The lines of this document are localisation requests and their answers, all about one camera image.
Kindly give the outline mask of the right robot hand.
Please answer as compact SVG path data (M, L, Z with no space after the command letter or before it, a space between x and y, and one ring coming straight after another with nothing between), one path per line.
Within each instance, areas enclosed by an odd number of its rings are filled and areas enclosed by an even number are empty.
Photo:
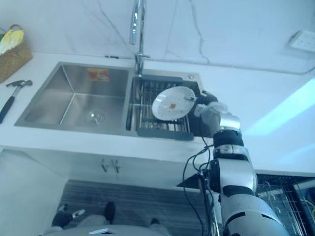
M185 95L184 99L194 103L191 112L196 117L201 118L209 128L218 130L221 127L221 118L229 114L228 107L211 93L206 91L202 93L203 95L200 96Z

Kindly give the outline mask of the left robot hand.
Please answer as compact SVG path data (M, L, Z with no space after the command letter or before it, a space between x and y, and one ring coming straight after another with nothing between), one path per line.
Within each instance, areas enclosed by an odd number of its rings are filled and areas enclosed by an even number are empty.
M70 222L72 222L74 219L82 216L85 213L84 209L78 210L76 212L68 212L68 204L63 204L61 205L53 220L51 226L58 226L58 227L65 227L67 226Z

